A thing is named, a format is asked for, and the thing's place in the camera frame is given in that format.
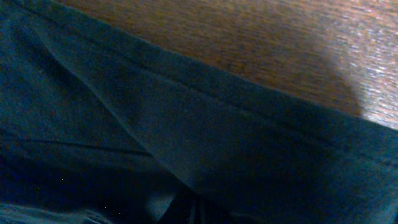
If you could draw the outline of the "black t-shirt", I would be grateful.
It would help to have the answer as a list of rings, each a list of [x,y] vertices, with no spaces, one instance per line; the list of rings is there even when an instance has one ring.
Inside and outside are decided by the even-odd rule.
[[[55,1],[1,2],[1,222],[396,223],[397,131]]]

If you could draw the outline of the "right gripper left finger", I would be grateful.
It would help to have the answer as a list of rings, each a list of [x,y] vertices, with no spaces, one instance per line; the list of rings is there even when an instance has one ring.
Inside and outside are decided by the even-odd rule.
[[[195,222],[196,200],[192,195],[176,196],[158,224],[189,224]]]

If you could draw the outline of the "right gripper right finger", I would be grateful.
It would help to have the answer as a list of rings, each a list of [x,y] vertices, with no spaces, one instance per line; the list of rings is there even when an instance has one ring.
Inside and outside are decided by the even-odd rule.
[[[198,221],[199,224],[236,224],[226,210],[203,199],[198,201]]]

